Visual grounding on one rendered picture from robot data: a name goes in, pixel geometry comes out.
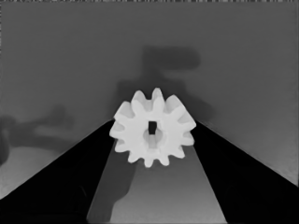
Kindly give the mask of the white toothed gear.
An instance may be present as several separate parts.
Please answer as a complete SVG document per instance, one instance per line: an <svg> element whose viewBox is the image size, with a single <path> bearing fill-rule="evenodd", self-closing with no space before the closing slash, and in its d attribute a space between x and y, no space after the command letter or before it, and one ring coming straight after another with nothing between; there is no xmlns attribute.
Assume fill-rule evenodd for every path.
<svg viewBox="0 0 299 224"><path fill-rule="evenodd" d="M139 159L150 168L158 161L170 164L170 157L183 159L183 146L192 146L191 130L196 123L185 105L171 95L164 99L162 90L155 88L147 100L136 91L130 102L123 102L114 115L109 135L117 140L115 151L128 152L128 161Z"/></svg>

